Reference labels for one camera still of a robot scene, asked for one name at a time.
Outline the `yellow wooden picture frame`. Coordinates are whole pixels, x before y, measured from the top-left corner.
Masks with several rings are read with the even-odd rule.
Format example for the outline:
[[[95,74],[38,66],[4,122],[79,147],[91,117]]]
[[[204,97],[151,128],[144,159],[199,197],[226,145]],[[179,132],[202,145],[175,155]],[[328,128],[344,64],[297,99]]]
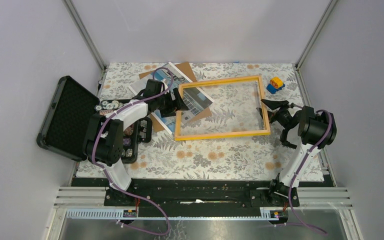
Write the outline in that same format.
[[[183,91],[189,88],[216,86],[216,85],[228,85],[234,83],[245,83],[245,82],[257,82],[258,85],[258,96],[262,100],[265,98],[265,90],[262,76],[250,75],[233,78],[213,79],[205,81],[196,81],[189,83],[182,83],[178,86],[180,96],[183,97]],[[265,105],[262,105],[263,110],[267,110]],[[263,130],[250,130],[250,131],[231,131],[223,133],[206,133],[206,134],[192,134],[192,135],[181,135],[181,113],[176,112],[175,116],[175,128],[173,132],[175,141],[192,141],[192,140],[208,140],[208,139],[225,139],[225,138],[236,138],[236,137],[252,137],[252,136],[266,136],[271,134],[270,123],[266,122],[267,116],[262,119]]]

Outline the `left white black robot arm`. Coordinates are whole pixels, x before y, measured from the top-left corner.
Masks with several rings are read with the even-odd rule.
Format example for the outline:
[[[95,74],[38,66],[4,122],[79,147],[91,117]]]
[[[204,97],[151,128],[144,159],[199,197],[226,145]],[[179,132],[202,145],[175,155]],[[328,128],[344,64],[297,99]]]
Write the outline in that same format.
[[[96,113],[89,120],[83,154],[103,169],[110,187],[117,190],[116,199],[124,206],[135,200],[135,192],[129,188],[132,178],[122,162],[124,131],[155,111],[163,117],[173,117],[177,111],[187,110],[179,88],[172,84],[171,81],[165,86],[162,81],[149,79],[145,88],[120,109],[107,115]]]

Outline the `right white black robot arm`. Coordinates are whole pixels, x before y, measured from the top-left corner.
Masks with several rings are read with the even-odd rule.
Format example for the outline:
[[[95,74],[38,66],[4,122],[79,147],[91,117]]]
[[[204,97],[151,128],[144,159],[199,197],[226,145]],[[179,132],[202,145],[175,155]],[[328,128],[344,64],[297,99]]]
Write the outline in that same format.
[[[337,135],[333,113],[310,106],[298,106],[287,100],[263,99],[270,109],[270,123],[279,123],[283,130],[279,140],[282,146],[293,149],[291,159],[269,185],[267,201],[273,206],[281,205],[293,198],[302,175],[310,163],[325,146],[331,145]]]

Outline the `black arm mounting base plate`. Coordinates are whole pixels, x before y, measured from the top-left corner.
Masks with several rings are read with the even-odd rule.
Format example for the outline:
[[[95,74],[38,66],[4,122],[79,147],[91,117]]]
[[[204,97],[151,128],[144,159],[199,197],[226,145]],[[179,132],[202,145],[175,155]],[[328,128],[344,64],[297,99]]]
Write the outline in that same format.
[[[104,178],[74,178],[73,187],[103,187],[104,206],[133,207],[140,217],[259,217],[260,208],[300,205],[297,189],[279,180],[133,179],[126,193]]]

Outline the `printed building photo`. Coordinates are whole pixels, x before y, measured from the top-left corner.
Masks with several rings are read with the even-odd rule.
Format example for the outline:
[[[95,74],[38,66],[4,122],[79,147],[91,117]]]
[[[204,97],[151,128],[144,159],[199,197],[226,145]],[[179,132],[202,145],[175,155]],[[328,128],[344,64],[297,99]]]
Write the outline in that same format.
[[[173,87],[177,88],[180,84],[192,83],[182,71],[180,71],[176,65],[172,62],[168,62],[163,65],[164,68],[169,69],[174,74],[174,84]],[[131,90],[134,95],[137,95],[140,90],[144,89],[148,79],[152,78],[153,72],[143,78],[139,78],[138,81],[132,83],[128,88]],[[214,100],[210,97],[209,94],[205,93],[200,87],[186,88],[183,90],[183,102],[188,106],[189,110],[183,111],[181,113],[181,125],[191,124],[191,119],[197,116],[206,108],[210,108]],[[172,134],[175,130],[175,117],[161,117],[160,112],[157,110],[151,113],[157,121],[163,125],[166,132]]]

